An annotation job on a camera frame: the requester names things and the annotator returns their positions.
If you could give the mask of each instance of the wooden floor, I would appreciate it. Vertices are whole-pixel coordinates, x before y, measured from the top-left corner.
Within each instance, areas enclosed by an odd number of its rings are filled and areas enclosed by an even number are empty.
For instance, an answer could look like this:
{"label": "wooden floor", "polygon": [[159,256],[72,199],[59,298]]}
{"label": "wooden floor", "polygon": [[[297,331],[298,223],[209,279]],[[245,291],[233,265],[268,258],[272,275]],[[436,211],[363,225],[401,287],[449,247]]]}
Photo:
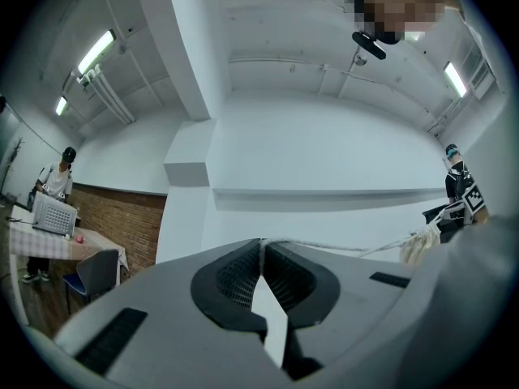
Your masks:
{"label": "wooden floor", "polygon": [[[12,206],[0,207],[0,286],[7,302],[14,309],[14,294],[11,286],[9,268],[9,222]],[[75,272],[77,261],[51,261],[50,281],[37,281],[24,284],[21,278],[25,273],[28,258],[18,257],[19,288],[24,302],[29,326],[36,328],[49,338],[53,338],[60,327],[69,319],[66,311],[65,289],[62,276]],[[71,312],[83,308],[83,301],[78,294],[71,292]]]}

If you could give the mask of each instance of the chair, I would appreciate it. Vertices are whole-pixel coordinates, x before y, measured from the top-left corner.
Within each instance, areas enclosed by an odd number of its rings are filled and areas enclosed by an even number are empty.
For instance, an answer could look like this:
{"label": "chair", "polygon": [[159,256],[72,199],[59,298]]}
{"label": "chair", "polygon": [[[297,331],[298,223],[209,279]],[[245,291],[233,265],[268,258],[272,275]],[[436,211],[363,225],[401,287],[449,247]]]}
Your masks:
{"label": "chair", "polygon": [[77,273],[63,276],[66,308],[71,313],[69,288],[83,297],[85,305],[94,294],[108,291],[117,280],[118,250],[102,250],[84,259],[76,267]]}

